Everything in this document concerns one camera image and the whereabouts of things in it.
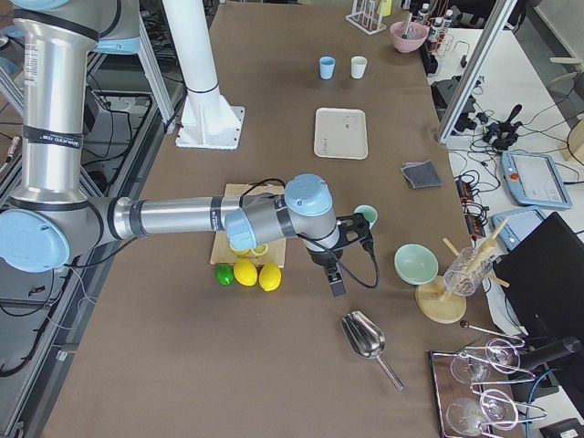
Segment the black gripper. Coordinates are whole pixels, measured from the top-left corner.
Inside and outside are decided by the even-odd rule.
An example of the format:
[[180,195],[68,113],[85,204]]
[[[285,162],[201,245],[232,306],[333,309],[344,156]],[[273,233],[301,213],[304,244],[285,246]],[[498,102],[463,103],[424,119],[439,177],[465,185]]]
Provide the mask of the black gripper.
[[339,260],[342,257],[343,249],[337,245],[332,248],[326,248],[314,239],[306,236],[304,237],[304,243],[312,261],[325,269],[332,295],[334,297],[345,295],[346,288],[342,274],[339,271]]

